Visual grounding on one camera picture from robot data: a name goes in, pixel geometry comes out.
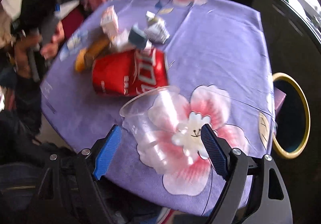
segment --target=purple box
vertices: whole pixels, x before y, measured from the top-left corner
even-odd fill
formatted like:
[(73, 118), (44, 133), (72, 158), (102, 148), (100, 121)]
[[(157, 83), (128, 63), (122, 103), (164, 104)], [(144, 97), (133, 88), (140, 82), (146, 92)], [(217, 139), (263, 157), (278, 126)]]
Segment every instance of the purple box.
[(275, 116), (278, 115), (278, 113), (281, 110), (282, 104), (284, 102), (286, 94), (279, 90), (278, 88), (274, 87), (274, 106), (275, 106)]

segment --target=floor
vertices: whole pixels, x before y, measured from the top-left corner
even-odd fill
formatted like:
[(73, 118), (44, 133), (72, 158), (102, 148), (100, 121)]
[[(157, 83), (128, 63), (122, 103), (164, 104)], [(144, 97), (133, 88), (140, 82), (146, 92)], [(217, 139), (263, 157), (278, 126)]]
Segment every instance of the floor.
[(71, 149), (68, 144), (60, 137), (60, 135), (52, 128), (50, 123), (47, 121), (44, 115), (41, 118), (42, 125), (40, 129), (40, 134), (37, 139), (41, 142), (51, 142), (56, 144), (58, 147), (67, 147)]

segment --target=blue gripper pad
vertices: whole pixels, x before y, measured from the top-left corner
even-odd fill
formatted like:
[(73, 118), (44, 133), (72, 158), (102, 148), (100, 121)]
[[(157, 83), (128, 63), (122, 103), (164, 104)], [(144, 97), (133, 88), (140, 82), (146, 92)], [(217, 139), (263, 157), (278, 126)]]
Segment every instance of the blue gripper pad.
[(100, 180), (102, 175), (105, 175), (111, 160), (121, 141), (121, 129), (115, 126), (114, 130), (109, 134), (107, 141), (96, 157), (96, 165), (93, 175), (96, 180)]
[(216, 135), (208, 124), (202, 126), (201, 140), (210, 157), (212, 165), (217, 174), (227, 180), (229, 176), (228, 159), (225, 152), (220, 147)]

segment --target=cable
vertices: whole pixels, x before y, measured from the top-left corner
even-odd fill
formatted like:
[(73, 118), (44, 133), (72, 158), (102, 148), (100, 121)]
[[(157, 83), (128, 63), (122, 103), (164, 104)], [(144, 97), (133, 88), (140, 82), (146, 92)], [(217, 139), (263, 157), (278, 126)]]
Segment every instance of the cable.
[(206, 210), (206, 207), (207, 207), (207, 205), (208, 205), (208, 202), (209, 202), (210, 196), (211, 196), (212, 184), (213, 184), (213, 167), (212, 167), (212, 165), (211, 165), (211, 175), (212, 175), (212, 177), (211, 177), (211, 187), (210, 187), (210, 191), (209, 191), (209, 194), (208, 194), (208, 199), (207, 199), (207, 202), (206, 202), (206, 204), (205, 204), (205, 208), (204, 208), (204, 210), (203, 210), (203, 212), (202, 212), (202, 215), (204, 214), (204, 212), (205, 212), (205, 210)]

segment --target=red can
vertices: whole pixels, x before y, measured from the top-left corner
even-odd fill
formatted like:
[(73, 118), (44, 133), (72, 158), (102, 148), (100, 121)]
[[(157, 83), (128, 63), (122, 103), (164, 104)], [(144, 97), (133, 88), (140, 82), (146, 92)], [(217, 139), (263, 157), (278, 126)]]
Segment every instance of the red can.
[(130, 50), (97, 59), (92, 84), (98, 94), (137, 96), (167, 86), (165, 53), (156, 48)]

